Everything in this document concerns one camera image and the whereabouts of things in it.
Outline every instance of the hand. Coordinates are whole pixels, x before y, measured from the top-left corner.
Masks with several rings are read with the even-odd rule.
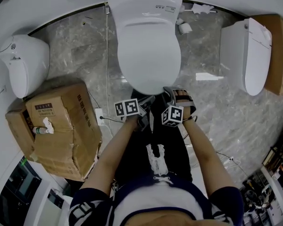
[[[189,94],[183,90],[174,91],[176,96],[188,96]],[[177,102],[188,102],[189,100],[177,100]],[[183,120],[188,119],[191,116],[191,108],[189,106],[183,109]]]
[[[127,120],[126,120],[126,123],[131,124],[133,129],[136,129],[136,127],[137,127],[137,119],[138,119],[138,115],[128,116]]]

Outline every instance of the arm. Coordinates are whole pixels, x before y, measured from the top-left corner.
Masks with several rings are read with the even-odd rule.
[[[178,90],[178,95],[187,95],[184,91]],[[183,119],[189,118],[190,108],[186,107],[183,112]],[[196,157],[199,161],[204,185],[208,196],[213,192],[226,186],[235,187],[230,175],[224,168],[211,142],[199,126],[193,121],[184,121],[183,125],[187,130]]]
[[[117,134],[108,143],[97,164],[82,188],[95,188],[110,195],[115,171],[122,159],[132,132],[136,127],[137,116],[128,118]]]

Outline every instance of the toilet lid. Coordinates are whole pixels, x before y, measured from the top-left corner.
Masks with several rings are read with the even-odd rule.
[[[249,22],[249,31],[244,83],[246,91],[251,96],[255,96],[261,92],[266,82],[272,50],[272,34],[252,18]]]
[[[181,52],[174,25],[127,26],[118,34],[118,62],[131,86],[145,95],[162,93],[175,82]]]
[[[11,60],[8,70],[14,94],[18,98],[27,96],[27,71],[23,61],[21,59]]]

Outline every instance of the toilet paper roll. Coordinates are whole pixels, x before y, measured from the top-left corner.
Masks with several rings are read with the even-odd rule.
[[[191,26],[187,23],[179,25],[178,28],[181,35],[192,32]]]

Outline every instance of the navy t-shirt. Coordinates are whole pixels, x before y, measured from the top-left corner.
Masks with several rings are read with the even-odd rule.
[[[220,188],[207,199],[191,182],[169,173],[132,181],[114,197],[93,189],[80,189],[70,206],[70,226],[124,226],[134,215],[157,210],[177,210],[193,220],[215,219],[240,226],[243,201],[235,187]]]

